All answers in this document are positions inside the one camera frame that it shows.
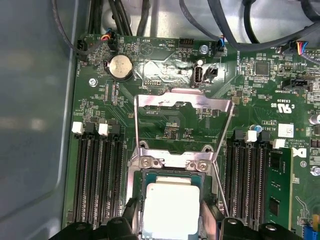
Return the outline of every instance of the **chip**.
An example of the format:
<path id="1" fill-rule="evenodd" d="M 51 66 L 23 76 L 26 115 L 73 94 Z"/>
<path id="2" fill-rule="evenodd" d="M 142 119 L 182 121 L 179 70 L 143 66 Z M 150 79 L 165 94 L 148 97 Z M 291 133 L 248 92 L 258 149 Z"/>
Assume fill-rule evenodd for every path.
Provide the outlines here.
<path id="1" fill-rule="evenodd" d="M 271 153 L 270 156 L 270 167 L 272 167 L 275 170 L 280 170 L 280 158 L 281 154 L 278 153 Z"/>
<path id="2" fill-rule="evenodd" d="M 268 62 L 257 62 L 255 64 L 255 74 L 269 76 L 269 63 Z"/>
<path id="3" fill-rule="evenodd" d="M 279 214 L 279 202 L 272 197 L 269 199 L 269 211 L 276 216 Z"/>
<path id="4" fill-rule="evenodd" d="M 311 139 L 310 140 L 310 148 L 317 148 L 318 147 L 318 140 L 317 139 Z"/>
<path id="5" fill-rule="evenodd" d="M 98 118 L 95 116 L 90 117 L 90 122 L 91 123 L 96 123 L 98 121 Z"/>
<path id="6" fill-rule="evenodd" d="M 85 124 L 85 129 L 84 131 L 86 133 L 93 133 L 95 131 L 95 124 L 93 122 L 87 122 Z"/>

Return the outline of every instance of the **metal socket frame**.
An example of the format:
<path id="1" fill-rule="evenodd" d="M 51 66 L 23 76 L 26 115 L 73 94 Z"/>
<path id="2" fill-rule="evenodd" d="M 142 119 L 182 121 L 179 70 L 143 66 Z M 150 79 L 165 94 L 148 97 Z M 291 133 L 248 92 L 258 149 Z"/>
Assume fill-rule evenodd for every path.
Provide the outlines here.
<path id="1" fill-rule="evenodd" d="M 190 171 L 206 172 L 208 175 L 212 176 L 212 192 L 217 194 L 218 186 L 225 213 L 227 216 L 229 216 L 227 203 L 219 178 L 217 157 L 233 116 L 233 110 L 235 107 L 234 103 L 230 99 L 207 98 L 200 90 L 188 88 L 173 88 L 171 91 L 167 91 L 162 95 L 136 95 L 133 102 L 136 148 L 131 160 L 128 163 L 129 168 L 126 198 L 129 199 L 133 193 L 133 180 L 135 171 L 145 168 L 159 169 L 162 168 L 163 165 L 174 168 L 185 168 L 186 170 Z M 218 139 L 218 146 L 214 152 L 186 151 L 183 154 L 171 154 L 167 150 L 145 149 L 140 147 L 138 108 L 143 108 L 145 106 L 173 107 L 177 102 L 191 103 L 192 107 L 195 109 L 220 110 L 221 112 L 228 114 L 224 128 L 221 131 Z"/>

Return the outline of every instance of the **white connector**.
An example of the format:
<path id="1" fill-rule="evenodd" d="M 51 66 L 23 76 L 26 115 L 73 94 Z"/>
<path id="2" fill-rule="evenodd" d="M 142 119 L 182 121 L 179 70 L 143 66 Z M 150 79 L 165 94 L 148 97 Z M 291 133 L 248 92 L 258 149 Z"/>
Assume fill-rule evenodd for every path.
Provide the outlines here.
<path id="1" fill-rule="evenodd" d="M 285 139 L 280 139 L 280 138 L 275 139 L 272 142 L 272 148 L 273 149 L 284 148 L 285 147 L 285 143 L 286 143 Z"/>
<path id="2" fill-rule="evenodd" d="M 84 124 L 80 121 L 74 121 L 72 123 L 71 132 L 73 132 L 74 134 L 79 134 L 79 135 L 84 134 L 84 132 L 85 132 Z"/>
<path id="3" fill-rule="evenodd" d="M 108 124 L 105 124 L 105 123 L 100 123 L 99 124 L 99 130 L 98 130 L 98 133 L 102 136 L 105 136 L 107 137 L 108 134 L 109 134 L 109 127 L 108 127 Z"/>
<path id="4" fill-rule="evenodd" d="M 244 141 L 248 143 L 254 143 L 257 141 L 257 131 L 249 130 L 245 133 Z"/>

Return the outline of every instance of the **wire bundle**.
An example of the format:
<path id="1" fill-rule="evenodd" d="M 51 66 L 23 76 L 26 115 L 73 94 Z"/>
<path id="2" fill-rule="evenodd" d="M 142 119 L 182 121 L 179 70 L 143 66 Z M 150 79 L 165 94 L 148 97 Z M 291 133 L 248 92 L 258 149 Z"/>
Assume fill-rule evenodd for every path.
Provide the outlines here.
<path id="1" fill-rule="evenodd" d="M 296 42 L 296 48 L 297 48 L 299 56 L 304 54 L 307 45 L 308 45 L 307 41 L 297 41 Z"/>
<path id="2" fill-rule="evenodd" d="M 112 36 L 112 29 L 108 28 L 108 30 L 106 31 L 106 33 L 104 35 L 101 36 L 100 40 L 101 41 L 107 41 L 111 38 Z"/>

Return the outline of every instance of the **capacitor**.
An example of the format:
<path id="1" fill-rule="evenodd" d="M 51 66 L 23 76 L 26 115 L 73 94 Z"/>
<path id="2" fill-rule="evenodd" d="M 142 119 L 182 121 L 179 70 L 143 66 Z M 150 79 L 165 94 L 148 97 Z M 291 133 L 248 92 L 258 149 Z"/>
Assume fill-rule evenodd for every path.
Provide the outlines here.
<path id="1" fill-rule="evenodd" d="M 312 125 L 320 124 L 320 114 L 311 115 L 309 118 L 309 122 Z"/>
<path id="2" fill-rule="evenodd" d="M 118 54 L 105 62 L 105 70 L 119 82 L 125 82 L 133 76 L 134 65 L 129 57 Z"/>
<path id="3" fill-rule="evenodd" d="M 256 131 L 258 134 L 262 132 L 262 126 L 260 125 L 251 125 L 250 130 Z"/>

